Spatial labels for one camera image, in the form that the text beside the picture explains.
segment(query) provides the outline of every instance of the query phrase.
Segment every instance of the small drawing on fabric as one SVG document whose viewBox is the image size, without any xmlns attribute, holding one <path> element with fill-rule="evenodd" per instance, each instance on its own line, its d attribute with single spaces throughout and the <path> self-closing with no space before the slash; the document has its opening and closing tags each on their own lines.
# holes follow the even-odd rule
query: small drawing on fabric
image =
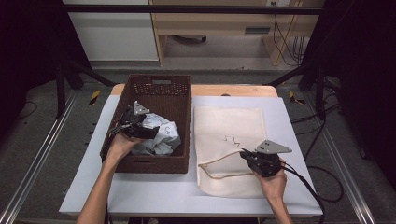
<svg viewBox="0 0 396 224">
<path fill-rule="evenodd" d="M 232 141 L 234 145 L 236 145 L 236 147 L 239 147 L 239 145 L 241 145 L 241 143 L 235 142 L 235 137 L 230 137 L 227 135 L 224 135 L 224 141 L 228 142 L 228 141 Z"/>
</svg>

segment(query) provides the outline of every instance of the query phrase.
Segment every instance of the white towel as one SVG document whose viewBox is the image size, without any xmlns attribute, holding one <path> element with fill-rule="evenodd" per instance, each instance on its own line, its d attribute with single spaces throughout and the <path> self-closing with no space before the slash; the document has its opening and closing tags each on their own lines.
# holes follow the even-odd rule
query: white towel
<svg viewBox="0 0 396 224">
<path fill-rule="evenodd" d="M 258 179 L 239 152 L 266 138 L 261 108 L 196 106 L 194 139 L 200 190 L 219 197 L 262 196 Z"/>
</svg>

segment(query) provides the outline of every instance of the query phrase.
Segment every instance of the wire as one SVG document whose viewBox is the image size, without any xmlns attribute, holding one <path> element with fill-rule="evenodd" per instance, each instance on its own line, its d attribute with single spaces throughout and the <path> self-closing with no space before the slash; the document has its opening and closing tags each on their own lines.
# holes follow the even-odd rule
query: wire
<svg viewBox="0 0 396 224">
<path fill-rule="evenodd" d="M 293 168 L 292 166 L 290 166 L 290 165 L 289 165 L 288 163 L 286 163 L 285 161 L 281 161 L 281 163 L 283 163 L 283 164 L 289 166 L 289 168 L 290 168 L 291 170 L 293 170 L 294 172 L 297 172 L 296 170 L 294 170 L 294 168 Z"/>
<path fill-rule="evenodd" d="M 294 59 L 294 57 L 292 56 L 292 54 L 290 53 L 290 50 L 289 50 L 289 47 L 288 47 L 288 43 L 287 43 L 286 39 L 283 37 L 282 32 L 281 32 L 280 29 L 279 29 L 279 26 L 277 25 L 277 18 L 276 18 L 276 14 L 275 14 L 275 23 L 274 23 L 274 31 L 273 31 L 273 34 L 274 34 L 274 35 L 273 35 L 274 44 L 275 44 L 277 50 L 279 51 L 280 56 L 282 57 L 283 62 L 285 62 L 285 64 L 287 64 L 287 65 L 289 65 L 289 66 L 298 66 L 298 64 L 290 64 L 290 63 L 286 62 L 285 57 L 283 56 L 282 51 L 280 50 L 279 46 L 278 46 L 277 43 L 276 43 L 276 39 L 275 39 L 276 28 L 278 29 L 278 31 L 279 31 L 279 33 L 280 33 L 280 36 L 282 37 L 282 39 L 283 39 L 283 41 L 284 41 L 284 43 L 285 43 L 285 45 L 286 45 L 286 48 L 288 49 L 288 52 L 289 52 L 289 54 L 291 55 L 291 58 L 292 58 L 295 62 L 297 62 L 297 61 Z"/>
<path fill-rule="evenodd" d="M 340 87 L 334 86 L 334 85 L 329 81 L 329 79 L 327 79 L 327 77 L 324 78 L 324 82 L 325 82 L 325 83 L 324 83 L 325 86 L 328 87 L 328 88 L 330 88 L 332 91 L 334 91 L 334 92 L 340 91 Z"/>
<path fill-rule="evenodd" d="M 35 108 L 34 108 L 31 112 L 29 112 L 27 115 L 18 117 L 18 119 L 24 119 L 24 118 L 27 118 L 27 117 L 31 116 L 33 113 L 35 113 L 35 111 L 36 111 L 37 108 L 38 108 L 38 105 L 37 105 L 36 103 L 34 103 L 34 102 L 27 101 L 27 102 L 25 103 L 25 105 L 27 105 L 27 104 L 32 104 L 32 105 L 35 106 Z"/>
<path fill-rule="evenodd" d="M 296 175 L 297 177 L 299 177 L 299 179 L 304 183 L 304 185 L 306 186 L 306 188 L 309 190 L 309 192 L 312 194 L 312 196 L 314 197 L 314 199 L 318 202 L 320 209 L 322 210 L 322 215 L 320 216 L 319 222 L 318 223 L 323 223 L 324 222 L 324 217 L 325 217 L 325 208 L 323 205 L 322 200 L 320 199 L 320 197 L 317 195 L 317 193 L 312 189 L 311 185 L 309 185 L 308 181 L 306 181 L 306 179 L 299 175 L 294 168 L 292 168 L 290 165 L 288 165 L 291 169 L 282 166 L 282 169 Z"/>
<path fill-rule="evenodd" d="M 297 45 L 297 43 L 295 42 L 295 45 L 293 44 L 293 53 L 291 53 L 291 52 L 290 52 L 290 49 L 289 49 L 289 43 L 286 41 L 286 38 L 282 35 L 282 32 L 281 32 L 281 30 L 279 29 L 279 25 L 278 25 L 278 23 L 277 23 L 276 14 L 274 14 L 274 15 L 275 15 L 275 24 L 274 24 L 274 31 L 273 31 L 273 34 L 274 34 L 274 44 L 275 44 L 277 50 L 279 51 L 279 54 L 280 54 L 280 56 L 282 57 L 283 62 L 285 62 L 285 64 L 287 64 L 287 65 L 289 65 L 289 66 L 300 66 L 300 65 L 301 65 L 301 62 L 302 62 L 302 56 L 303 56 L 303 43 L 304 43 L 304 38 L 303 38 L 303 37 L 300 37 L 300 48 L 299 48 L 299 50 L 298 50 L 299 53 L 296 53 L 296 54 L 297 54 L 297 57 L 296 57 L 296 56 L 295 56 L 295 45 Z M 295 18 L 295 15 L 293 15 L 292 18 L 291 18 L 291 22 L 290 22 L 290 24 L 289 24 L 289 28 L 288 28 L 287 33 L 289 33 L 289 31 L 290 31 L 290 29 L 291 29 L 291 25 L 292 25 L 292 22 L 294 21 L 294 18 Z M 289 52 L 291 58 L 292 58 L 295 62 L 297 62 L 297 64 L 290 64 L 290 63 L 287 63 L 287 62 L 286 62 L 285 57 L 283 56 L 282 51 L 280 50 L 279 46 L 278 46 L 277 43 L 276 43 L 276 39 L 275 39 L 276 28 L 277 28 L 277 30 L 279 31 L 280 36 L 282 37 L 282 40 L 283 40 L 283 42 L 284 42 L 284 44 L 285 44 L 285 46 L 286 46 L 286 49 L 288 50 L 288 52 Z"/>
<path fill-rule="evenodd" d="M 305 133 L 297 133 L 296 135 L 303 135 L 303 134 L 308 134 L 308 133 L 314 133 L 315 131 L 317 131 L 318 129 L 320 129 L 322 126 L 323 126 L 323 124 L 320 125 L 320 126 L 318 126 L 316 129 L 314 129 L 314 130 L 312 130 L 312 131 L 305 132 Z"/>
<path fill-rule="evenodd" d="M 338 104 L 338 103 L 335 104 L 335 105 L 332 105 L 332 106 L 330 106 L 329 108 L 325 109 L 325 111 L 326 111 L 326 112 L 329 112 L 329 111 L 335 109 L 336 107 L 338 107 L 339 105 L 340 105 L 340 104 Z M 312 118 L 316 117 L 317 115 L 318 115 L 318 114 L 314 114 L 314 115 L 307 116 L 307 117 L 302 117 L 302 118 L 298 118 L 298 119 L 292 119 L 290 122 L 291 122 L 292 124 L 299 123 L 299 122 L 303 122 L 303 121 L 312 119 Z"/>
<path fill-rule="evenodd" d="M 320 198 L 321 200 L 323 200 L 323 201 L 325 201 L 325 202 L 328 202 L 328 203 L 338 203 L 338 202 L 340 202 L 340 201 L 343 199 L 343 197 L 344 197 L 344 187 L 343 187 L 343 185 L 341 184 L 341 181 L 337 178 L 337 176 L 335 176 L 334 174 L 332 174 L 330 171 L 325 170 L 325 169 L 323 169 L 323 168 L 321 168 L 321 167 L 318 167 L 318 166 L 309 165 L 309 166 L 306 166 L 306 167 L 307 167 L 308 169 L 317 169 L 317 170 L 323 171 L 324 173 L 330 175 L 332 178 L 335 179 L 335 181 L 337 182 L 338 186 L 340 187 L 341 193 L 340 193 L 340 195 L 338 196 L 338 198 L 336 198 L 336 199 L 326 199 L 326 198 L 323 198 L 323 197 L 321 197 L 321 196 L 319 195 L 319 198 Z"/>
<path fill-rule="evenodd" d="M 305 155 L 304 155 L 304 160 L 305 160 L 305 161 L 306 161 L 306 159 L 308 158 L 309 153 L 312 151 L 312 148 L 314 148 L 314 144 L 317 142 L 317 140 L 318 140 L 318 138 L 319 138 L 319 136 L 320 136 L 320 133 L 323 131 L 323 128 L 324 128 L 324 124 L 325 124 L 325 123 L 326 123 L 326 117 L 325 117 L 325 119 L 323 120 L 323 123 L 322 123 L 322 125 L 320 126 L 320 129 L 319 129 L 317 135 L 315 136 L 314 140 L 312 141 L 311 146 L 309 146 L 308 151 L 306 151 L 306 153 L 305 153 Z"/>
<path fill-rule="evenodd" d="M 336 96 L 336 95 L 337 95 L 336 93 L 331 93 L 331 94 L 327 95 L 327 96 L 323 99 L 323 101 L 326 101 L 329 97 L 331 97 L 331 96 Z"/>
</svg>

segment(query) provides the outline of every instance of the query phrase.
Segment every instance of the black power cord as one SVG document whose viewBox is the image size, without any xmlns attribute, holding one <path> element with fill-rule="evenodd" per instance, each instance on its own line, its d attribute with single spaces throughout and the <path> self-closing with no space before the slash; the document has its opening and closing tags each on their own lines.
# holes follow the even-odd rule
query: black power cord
<svg viewBox="0 0 396 224">
<path fill-rule="evenodd" d="M 306 181 L 306 179 L 302 176 L 299 175 L 296 170 L 291 167 L 290 165 L 288 165 L 287 163 L 283 162 L 285 165 L 289 166 L 289 168 L 282 166 L 282 169 L 296 175 L 297 177 L 299 177 L 299 179 L 303 182 L 303 184 L 306 186 L 306 188 L 309 190 L 309 192 L 311 193 L 311 195 L 314 197 L 314 199 L 317 201 L 317 203 L 319 204 L 320 209 L 322 210 L 322 215 L 320 216 L 319 219 L 319 224 L 322 224 L 324 222 L 324 217 L 326 215 L 326 210 L 324 208 L 323 202 L 320 199 L 320 197 L 317 195 L 317 193 L 312 189 L 311 185 L 309 185 L 308 181 Z"/>
<path fill-rule="evenodd" d="M 303 134 L 308 134 L 308 133 L 314 133 L 317 130 L 321 129 L 323 127 L 324 124 L 321 124 L 320 126 L 318 126 L 316 129 L 313 129 L 311 131 L 305 132 L 305 133 L 297 133 L 296 135 L 303 135 Z"/>
<path fill-rule="evenodd" d="M 320 133 L 323 131 L 325 123 L 326 123 L 326 117 L 323 120 L 323 123 L 320 125 L 320 129 L 319 129 L 317 135 L 315 136 L 314 140 L 312 141 L 311 146 L 309 146 L 308 150 L 306 151 L 306 153 L 304 155 L 304 160 L 305 161 L 308 158 L 309 153 L 312 151 L 312 148 L 314 148 L 314 144 L 317 142 L 317 140 L 318 140 L 318 138 L 320 136 Z"/>
<path fill-rule="evenodd" d="M 337 108 L 338 106 L 340 106 L 340 104 L 332 105 L 332 106 L 330 106 L 329 108 L 325 109 L 325 111 L 326 111 L 326 112 L 330 112 L 330 111 L 332 111 L 333 109 Z M 299 123 L 299 122 L 303 122 L 303 121 L 312 119 L 312 118 L 316 117 L 317 115 L 318 115 L 318 114 L 314 114 L 314 115 L 307 116 L 307 117 L 302 117 L 302 118 L 298 118 L 298 119 L 293 119 L 293 120 L 291 120 L 290 122 L 291 122 L 292 124 Z"/>
<path fill-rule="evenodd" d="M 287 33 L 288 33 L 288 32 L 290 31 L 290 29 L 291 29 L 292 22 L 294 21 L 294 18 L 295 18 L 295 15 L 293 15 L 292 18 L 291 18 L 291 22 L 290 22 L 290 24 L 289 24 L 289 28 L 288 28 Z M 290 63 L 287 63 L 287 62 L 286 62 L 285 57 L 284 57 L 282 51 L 280 50 L 279 46 L 278 46 L 277 43 L 276 43 L 276 39 L 275 39 L 276 29 L 279 31 L 279 34 L 280 34 L 280 36 L 281 36 L 281 38 L 282 38 L 282 40 L 283 40 L 283 43 L 284 43 L 285 46 L 286 46 L 286 49 L 288 50 L 288 52 L 289 52 L 291 58 L 292 58 L 295 62 L 297 62 L 297 64 L 290 64 Z M 277 50 L 279 51 L 279 54 L 280 54 L 280 56 L 282 57 L 283 62 L 284 62 L 285 64 L 289 65 L 289 66 L 300 66 L 300 65 L 301 65 L 301 62 L 302 62 L 302 60 L 303 60 L 303 56 L 304 56 L 304 54 L 303 54 L 304 38 L 303 38 L 303 37 L 300 37 L 300 47 L 299 47 L 299 49 L 298 49 L 298 52 L 296 52 L 297 37 L 294 39 L 294 43 L 293 43 L 293 53 L 291 53 L 291 51 L 290 51 L 290 49 L 289 49 L 289 43 L 286 41 L 286 38 L 283 36 L 282 31 L 279 29 L 279 25 L 278 25 L 278 23 L 277 23 L 277 15 L 276 15 L 276 14 L 275 14 L 275 23 L 274 23 L 274 31 L 273 31 L 273 34 L 274 34 L 274 36 L 273 36 L 273 38 L 274 38 L 274 44 L 275 44 Z"/>
<path fill-rule="evenodd" d="M 330 175 L 333 179 L 335 179 L 335 181 L 337 182 L 338 186 L 340 187 L 341 193 L 340 193 L 340 195 L 339 195 L 336 199 L 326 199 L 326 198 L 323 198 L 323 197 L 321 197 L 321 196 L 319 195 L 319 198 L 320 198 L 321 200 L 323 200 L 323 201 L 325 201 L 325 202 L 328 202 L 328 203 L 338 203 L 338 202 L 340 202 L 340 201 L 343 199 L 343 197 L 344 197 L 344 187 L 343 187 L 343 185 L 341 184 L 341 181 L 337 178 L 337 176 L 333 175 L 331 172 L 327 171 L 326 169 L 323 169 L 323 168 L 318 167 L 318 166 L 309 165 L 309 166 L 306 166 L 306 167 L 307 167 L 308 169 L 320 170 L 320 171 L 322 171 L 322 172 L 324 172 L 324 173 Z"/>
<path fill-rule="evenodd" d="M 29 112 L 28 114 L 18 117 L 18 119 L 24 119 L 24 118 L 31 116 L 33 113 L 35 113 L 35 111 L 38 108 L 38 105 L 35 102 L 27 101 L 25 103 L 25 105 L 27 105 L 27 104 L 32 104 L 35 108 L 33 108 L 33 110 L 31 112 Z"/>
</svg>

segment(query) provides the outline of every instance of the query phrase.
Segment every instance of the white tabletop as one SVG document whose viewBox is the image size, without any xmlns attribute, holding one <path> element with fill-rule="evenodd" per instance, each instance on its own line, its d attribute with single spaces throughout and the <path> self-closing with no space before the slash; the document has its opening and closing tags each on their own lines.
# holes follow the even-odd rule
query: white tabletop
<svg viewBox="0 0 396 224">
<path fill-rule="evenodd" d="M 103 108 L 91 142 L 78 172 L 64 198 L 61 213 L 78 215 L 101 168 L 99 152 L 106 131 L 120 99 L 110 95 Z M 313 186 L 299 148 L 286 107 L 276 97 L 216 97 L 194 96 L 196 105 L 228 107 L 261 107 L 268 139 L 292 148 L 279 156 L 294 167 Z M 288 175 L 284 201 L 293 217 L 321 215 L 321 210 L 298 177 Z M 189 171 L 184 174 L 119 174 L 115 173 L 109 198 L 108 212 L 112 216 L 144 217 L 269 217 L 272 210 L 263 198 L 220 198 L 205 194 L 196 183 L 196 154 L 191 135 Z"/>
</svg>

